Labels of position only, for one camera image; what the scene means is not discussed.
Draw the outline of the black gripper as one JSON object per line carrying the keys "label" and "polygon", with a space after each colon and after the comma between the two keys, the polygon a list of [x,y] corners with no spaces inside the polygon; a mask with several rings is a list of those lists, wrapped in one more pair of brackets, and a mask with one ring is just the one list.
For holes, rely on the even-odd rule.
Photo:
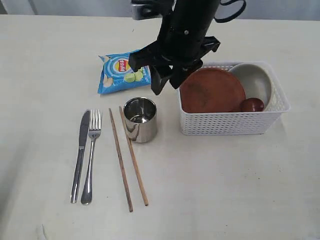
{"label": "black gripper", "polygon": [[182,66],[194,64],[210,51],[216,52],[221,44],[214,36],[206,36],[212,19],[204,15],[166,15],[162,18],[156,41],[131,53],[128,64],[134,71],[150,66],[151,90],[156,96],[168,80],[174,89],[178,89],[200,68]]}

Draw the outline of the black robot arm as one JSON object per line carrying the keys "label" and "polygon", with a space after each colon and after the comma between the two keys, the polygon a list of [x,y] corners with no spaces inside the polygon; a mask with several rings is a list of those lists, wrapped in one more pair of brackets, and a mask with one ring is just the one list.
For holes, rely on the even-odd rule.
{"label": "black robot arm", "polygon": [[162,16],[157,39],[131,53],[128,61],[134,71],[149,67],[151,89],[156,95],[167,82],[179,88],[203,65],[202,57],[220,45],[215,37],[206,36],[218,0],[133,0],[131,4],[138,19]]}

